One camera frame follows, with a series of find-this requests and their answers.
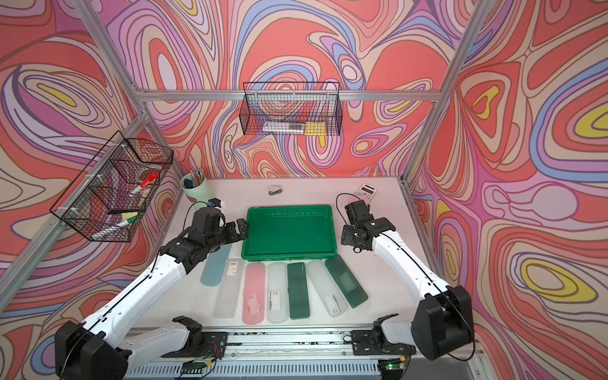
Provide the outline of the green plastic storage tray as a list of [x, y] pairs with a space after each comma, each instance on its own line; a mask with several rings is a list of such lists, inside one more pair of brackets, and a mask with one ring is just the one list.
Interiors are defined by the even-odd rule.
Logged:
[[329, 205], [251, 207], [242, 259], [250, 262], [324, 260], [337, 255]]

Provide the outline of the dark green translucent pencil case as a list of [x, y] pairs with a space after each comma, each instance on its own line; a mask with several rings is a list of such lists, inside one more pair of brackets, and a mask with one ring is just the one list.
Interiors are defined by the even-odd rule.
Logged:
[[346, 301], [355, 309], [368, 300], [368, 295], [340, 255], [326, 260], [325, 266]]

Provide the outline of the frosted white pencil case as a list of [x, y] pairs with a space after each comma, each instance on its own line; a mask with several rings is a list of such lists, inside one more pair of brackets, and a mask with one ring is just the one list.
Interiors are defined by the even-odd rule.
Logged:
[[306, 264], [306, 271], [326, 313], [331, 318], [343, 315], [348, 309], [347, 301], [325, 264], [322, 261], [310, 261]]

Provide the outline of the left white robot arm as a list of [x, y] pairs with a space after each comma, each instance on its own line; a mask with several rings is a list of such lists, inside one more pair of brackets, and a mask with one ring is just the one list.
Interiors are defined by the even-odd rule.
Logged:
[[217, 207], [195, 212], [190, 227], [161, 247], [153, 263], [100, 310], [80, 323], [66, 322], [55, 333], [55, 373], [61, 379], [122, 379], [163, 356], [219, 358], [204, 340], [202, 326], [185, 316], [129, 338], [132, 326], [174, 284], [224, 245], [245, 241], [249, 223], [228, 222]]

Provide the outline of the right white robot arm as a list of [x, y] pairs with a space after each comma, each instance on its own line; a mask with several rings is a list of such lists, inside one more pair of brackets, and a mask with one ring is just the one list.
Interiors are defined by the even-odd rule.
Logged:
[[396, 313], [375, 321], [380, 345], [410, 345], [429, 360], [453, 356], [469, 344], [475, 345], [473, 307], [470, 293], [453, 287], [424, 264], [405, 244], [387, 218], [375, 218], [363, 200], [345, 206], [348, 221], [340, 238], [355, 252], [372, 251], [405, 285], [416, 312], [409, 320]]

